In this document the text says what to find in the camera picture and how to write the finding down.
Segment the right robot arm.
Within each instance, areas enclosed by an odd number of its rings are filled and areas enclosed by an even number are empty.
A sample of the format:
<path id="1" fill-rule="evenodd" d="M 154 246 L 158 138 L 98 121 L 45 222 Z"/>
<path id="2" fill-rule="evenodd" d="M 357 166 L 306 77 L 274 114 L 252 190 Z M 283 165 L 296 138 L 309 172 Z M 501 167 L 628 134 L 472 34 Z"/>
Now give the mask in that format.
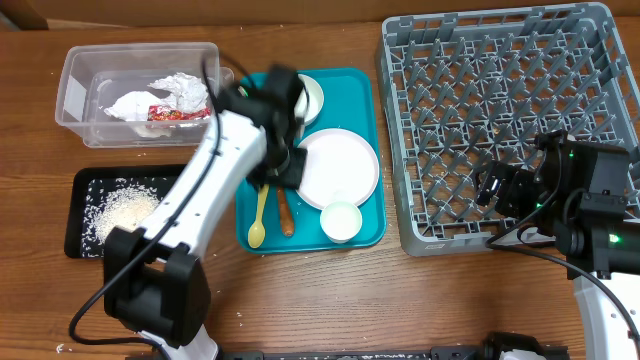
<path id="1" fill-rule="evenodd" d="M 564 267 L 590 359 L 639 356 L 639 223 L 627 213 L 629 152 L 559 130 L 536 136 L 533 170 L 491 160 L 474 168 L 476 204 L 515 224 L 491 250 Z"/>

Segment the pale green bowl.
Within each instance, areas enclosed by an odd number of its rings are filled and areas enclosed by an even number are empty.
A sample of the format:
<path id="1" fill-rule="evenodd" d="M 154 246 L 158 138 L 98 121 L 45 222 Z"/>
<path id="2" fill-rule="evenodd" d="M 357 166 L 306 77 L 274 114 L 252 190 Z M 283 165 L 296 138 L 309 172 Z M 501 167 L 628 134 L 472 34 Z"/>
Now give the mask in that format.
<path id="1" fill-rule="evenodd" d="M 300 93 L 294 114 L 304 120 L 304 126 L 311 125 L 318 117 L 324 105 L 324 92 L 320 84 L 312 77 L 299 74 L 304 89 Z"/>

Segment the white napkin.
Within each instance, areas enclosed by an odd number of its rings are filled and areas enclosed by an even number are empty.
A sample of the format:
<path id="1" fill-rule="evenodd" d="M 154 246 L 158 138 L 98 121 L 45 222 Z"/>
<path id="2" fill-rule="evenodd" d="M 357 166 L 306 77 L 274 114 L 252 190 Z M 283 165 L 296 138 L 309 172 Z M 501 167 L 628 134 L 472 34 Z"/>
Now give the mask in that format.
<path id="1" fill-rule="evenodd" d="M 165 91 L 168 95 L 159 97 L 150 91 L 130 91 L 106 108 L 104 113 L 125 122 L 144 122 L 144 125 L 134 125 L 134 132 L 143 138 L 159 138 L 170 136 L 175 126 L 153 125 L 153 122 L 166 121 L 148 121 L 147 114 L 150 106 L 164 105 L 188 113 L 204 108 L 210 109 L 207 105 L 209 99 L 207 87 L 200 78 L 195 76 L 178 72 L 151 82 L 148 87 L 152 90 Z"/>

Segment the white rice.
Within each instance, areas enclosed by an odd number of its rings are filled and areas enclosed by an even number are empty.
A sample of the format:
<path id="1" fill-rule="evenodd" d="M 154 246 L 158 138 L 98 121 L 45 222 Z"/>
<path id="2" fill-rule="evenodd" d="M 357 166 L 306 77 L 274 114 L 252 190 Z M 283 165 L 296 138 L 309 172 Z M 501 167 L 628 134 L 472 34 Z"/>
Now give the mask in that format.
<path id="1" fill-rule="evenodd" d="M 82 216 L 80 255 L 101 257 L 114 227 L 133 231 L 163 198 L 155 178 L 119 177 L 91 180 Z"/>

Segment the white paper cup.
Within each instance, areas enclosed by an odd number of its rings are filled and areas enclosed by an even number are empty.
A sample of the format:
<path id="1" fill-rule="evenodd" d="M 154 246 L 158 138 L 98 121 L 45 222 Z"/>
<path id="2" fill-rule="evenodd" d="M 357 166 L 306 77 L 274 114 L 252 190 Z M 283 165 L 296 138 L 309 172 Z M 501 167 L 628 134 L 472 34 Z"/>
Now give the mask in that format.
<path id="1" fill-rule="evenodd" d="M 325 235 L 334 243 L 349 242 L 361 230 L 361 211 L 349 202 L 336 201 L 326 206 L 320 214 L 320 226 Z"/>

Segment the red snack wrapper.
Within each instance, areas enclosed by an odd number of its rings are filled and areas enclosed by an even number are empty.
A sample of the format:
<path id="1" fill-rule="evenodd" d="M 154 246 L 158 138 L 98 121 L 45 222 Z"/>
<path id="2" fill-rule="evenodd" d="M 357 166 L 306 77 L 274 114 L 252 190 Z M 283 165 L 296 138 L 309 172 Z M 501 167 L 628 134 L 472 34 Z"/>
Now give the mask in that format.
<path id="1" fill-rule="evenodd" d="M 153 105 L 149 107 L 147 120 L 148 121 L 192 121 L 201 120 L 209 117 L 211 110 L 204 108 L 202 110 L 188 113 L 169 106 Z"/>

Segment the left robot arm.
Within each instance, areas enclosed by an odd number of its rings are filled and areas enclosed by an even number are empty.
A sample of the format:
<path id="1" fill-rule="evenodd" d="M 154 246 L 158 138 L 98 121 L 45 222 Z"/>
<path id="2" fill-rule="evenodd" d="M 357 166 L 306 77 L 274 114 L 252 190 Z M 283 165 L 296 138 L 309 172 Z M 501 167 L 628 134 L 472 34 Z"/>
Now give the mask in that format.
<path id="1" fill-rule="evenodd" d="M 204 322 L 211 291 L 202 266 L 208 243 L 238 186 L 300 186 L 306 152 L 295 106 L 306 89 L 297 71 L 272 66 L 261 85 L 235 82 L 214 95 L 211 124 L 195 155 L 155 210 L 104 245 L 107 315 L 165 359 L 217 359 Z"/>

